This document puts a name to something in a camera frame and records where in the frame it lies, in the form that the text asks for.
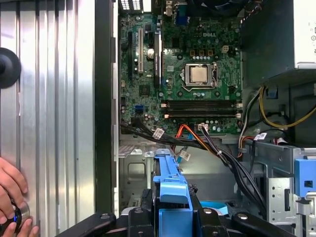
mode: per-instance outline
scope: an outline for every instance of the black rubber foot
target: black rubber foot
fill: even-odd
[[[20,59],[11,50],[0,48],[0,89],[13,86],[20,76]]]

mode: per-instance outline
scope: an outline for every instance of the metal side panel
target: metal side panel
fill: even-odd
[[[21,169],[42,237],[95,212],[94,1],[0,4],[0,45],[21,60],[0,92],[1,157]]]

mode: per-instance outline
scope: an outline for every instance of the motherboard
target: motherboard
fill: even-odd
[[[241,114],[239,20],[151,14],[120,18],[120,120],[152,130],[182,123],[237,134]]]

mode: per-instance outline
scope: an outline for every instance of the finger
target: finger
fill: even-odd
[[[21,230],[20,230],[20,233],[17,235],[17,237],[28,237],[29,236],[29,233],[31,231],[31,228],[32,228],[32,219],[27,219]]]
[[[27,193],[28,184],[21,172],[9,162],[1,159],[2,169],[17,183],[23,193]]]
[[[33,229],[31,230],[31,233],[29,235],[29,237],[38,237],[39,236],[39,227],[38,226],[34,226]]]
[[[21,190],[16,182],[5,172],[0,170],[0,186],[2,186],[9,194],[9,196],[14,200],[18,207],[24,202]]]
[[[5,214],[0,211],[0,225],[4,224],[7,221],[7,218],[5,217]]]
[[[14,217],[14,210],[11,204],[11,200],[1,185],[0,185],[0,210],[5,214],[5,216],[8,219],[12,219]]]
[[[16,228],[16,223],[12,222],[5,230],[2,237],[13,237]]]

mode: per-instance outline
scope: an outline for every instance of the screw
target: screw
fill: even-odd
[[[211,209],[208,209],[208,208],[203,209],[203,211],[204,211],[206,214],[211,214],[211,213],[212,213],[212,210],[211,210]]]
[[[143,210],[142,209],[140,209],[140,208],[137,208],[136,210],[135,210],[135,213],[143,213]]]
[[[102,214],[101,219],[109,219],[109,215],[108,214]]]
[[[242,219],[242,220],[247,220],[248,219],[248,217],[245,215],[245,214],[238,214],[237,215],[240,219]]]

